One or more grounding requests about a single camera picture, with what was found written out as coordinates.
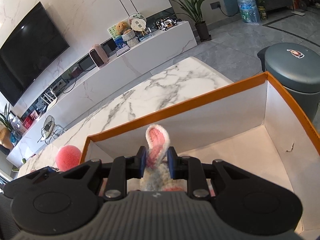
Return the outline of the pink fluffy peach plush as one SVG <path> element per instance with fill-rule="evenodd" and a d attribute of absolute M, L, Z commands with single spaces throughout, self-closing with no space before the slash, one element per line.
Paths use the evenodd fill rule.
<path fill-rule="evenodd" d="M 73 145 L 66 145 L 59 149 L 55 161 L 57 168 L 62 171 L 68 171 L 79 165 L 81 151 Z"/>

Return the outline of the blue water jug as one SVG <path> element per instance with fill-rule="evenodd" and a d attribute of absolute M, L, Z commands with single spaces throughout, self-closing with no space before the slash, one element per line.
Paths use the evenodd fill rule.
<path fill-rule="evenodd" d="M 245 24 L 259 25 L 260 15 L 255 0 L 237 0 L 240 15 Z"/>

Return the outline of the orange cardboard box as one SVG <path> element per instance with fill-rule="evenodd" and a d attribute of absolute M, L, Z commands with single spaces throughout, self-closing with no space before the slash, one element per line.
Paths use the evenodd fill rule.
<path fill-rule="evenodd" d="M 303 205 L 298 232 L 319 235 L 319 134 L 270 73 L 90 134 L 82 161 L 134 154 L 150 124 L 167 130 L 180 155 L 222 159 L 293 191 Z"/>

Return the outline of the grey round trash bin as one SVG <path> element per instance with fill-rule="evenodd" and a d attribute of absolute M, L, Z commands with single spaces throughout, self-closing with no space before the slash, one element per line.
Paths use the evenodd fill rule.
<path fill-rule="evenodd" d="M 262 71 L 270 72 L 313 121 L 319 107 L 319 55 L 296 43 L 277 43 L 257 53 Z"/>

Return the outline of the round paper fan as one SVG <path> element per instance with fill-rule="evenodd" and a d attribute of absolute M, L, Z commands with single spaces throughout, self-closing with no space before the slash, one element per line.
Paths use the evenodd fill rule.
<path fill-rule="evenodd" d="M 146 22 L 143 19 L 140 18 L 134 18 L 131 21 L 131 28 L 134 31 L 140 32 L 143 35 L 145 35 L 145 30 L 146 30 Z"/>

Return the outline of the teddy bear in basket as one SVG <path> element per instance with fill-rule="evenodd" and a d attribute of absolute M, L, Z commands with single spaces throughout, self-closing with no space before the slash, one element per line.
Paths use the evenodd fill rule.
<path fill-rule="evenodd" d="M 135 31 L 127 22 L 121 21 L 116 24 L 116 33 L 120 35 L 123 41 L 131 48 L 139 43 Z"/>

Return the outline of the tall potted grass plant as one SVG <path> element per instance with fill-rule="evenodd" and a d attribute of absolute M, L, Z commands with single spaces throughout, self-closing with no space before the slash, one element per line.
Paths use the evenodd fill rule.
<path fill-rule="evenodd" d="M 180 6 L 184 12 L 179 12 L 178 14 L 183 14 L 188 16 L 195 23 L 196 31 L 199 35 L 200 41 L 210 41 L 211 35 L 208 31 L 206 21 L 203 18 L 202 4 L 206 0 L 169 0 Z"/>

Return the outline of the potted plant on console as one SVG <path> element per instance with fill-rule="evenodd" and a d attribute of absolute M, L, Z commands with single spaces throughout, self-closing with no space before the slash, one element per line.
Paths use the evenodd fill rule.
<path fill-rule="evenodd" d="M 4 112 L 1 113 L 1 145 L 11 151 L 15 144 L 19 142 L 21 135 L 19 131 L 13 127 L 9 114 L 10 106 L 6 104 Z"/>

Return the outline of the pink black space heater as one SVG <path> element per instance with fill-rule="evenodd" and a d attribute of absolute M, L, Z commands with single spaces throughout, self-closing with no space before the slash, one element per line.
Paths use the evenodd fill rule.
<path fill-rule="evenodd" d="M 93 45 L 89 51 L 89 56 L 98 68 L 102 68 L 108 64 L 108 55 L 99 44 Z"/>

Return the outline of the white wifi router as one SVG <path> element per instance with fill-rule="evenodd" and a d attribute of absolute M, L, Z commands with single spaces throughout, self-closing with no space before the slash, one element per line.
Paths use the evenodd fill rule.
<path fill-rule="evenodd" d="M 49 92 L 43 93 L 41 99 L 47 104 L 47 110 L 50 110 L 57 103 L 57 96 L 52 88 Z"/>

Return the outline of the white marble tv console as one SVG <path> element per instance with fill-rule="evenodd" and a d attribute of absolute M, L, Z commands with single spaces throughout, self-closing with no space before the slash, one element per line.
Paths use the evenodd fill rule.
<path fill-rule="evenodd" d="M 22 159 L 30 158 L 44 145 L 40 136 L 47 116 L 53 116 L 59 125 L 66 127 L 104 98 L 196 45 L 189 22 L 182 21 L 167 31 L 154 32 L 120 56 L 112 55 L 107 65 L 89 71 L 66 94 L 59 96 L 57 103 L 33 122 L 7 160 L 19 167 Z"/>

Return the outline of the crochet bunny toy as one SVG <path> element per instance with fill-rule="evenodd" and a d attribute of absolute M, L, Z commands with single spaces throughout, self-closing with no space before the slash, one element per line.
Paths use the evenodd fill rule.
<path fill-rule="evenodd" d="M 145 170 L 140 180 L 142 191 L 185 191 L 183 180 L 173 180 L 169 172 L 167 153 L 170 138 L 167 131 L 158 124 L 148 127 L 145 134 L 148 143 Z"/>

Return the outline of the black wall television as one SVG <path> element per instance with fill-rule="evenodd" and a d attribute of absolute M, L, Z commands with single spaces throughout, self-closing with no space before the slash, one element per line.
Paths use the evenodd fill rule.
<path fill-rule="evenodd" d="M 31 9 L 1 46 L 1 93 L 15 105 L 37 77 L 69 44 L 41 2 Z"/>

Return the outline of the black white figurines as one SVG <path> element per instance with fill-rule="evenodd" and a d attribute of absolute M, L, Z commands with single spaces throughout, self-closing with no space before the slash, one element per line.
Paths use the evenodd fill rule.
<path fill-rule="evenodd" d="M 178 23 L 181 21 L 182 20 L 180 18 L 171 18 L 171 17 L 160 18 L 153 23 L 152 27 L 153 29 L 166 31 L 178 25 Z"/>

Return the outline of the small desk fan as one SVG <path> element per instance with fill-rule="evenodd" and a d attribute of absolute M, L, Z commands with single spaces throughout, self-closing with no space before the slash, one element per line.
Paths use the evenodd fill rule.
<path fill-rule="evenodd" d="M 49 115 L 46 117 L 41 128 L 41 137 L 38 142 L 44 142 L 46 145 L 49 145 L 65 132 L 66 130 L 55 122 L 55 118 Z"/>

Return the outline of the green picture book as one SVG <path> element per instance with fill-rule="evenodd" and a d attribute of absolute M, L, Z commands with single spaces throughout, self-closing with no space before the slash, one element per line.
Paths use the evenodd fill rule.
<path fill-rule="evenodd" d="M 116 50 L 122 49 L 127 46 L 127 43 L 123 40 L 121 35 L 117 34 L 116 26 L 113 25 L 112 27 L 108 28 L 108 32 L 111 35 L 113 41 L 116 44 Z"/>

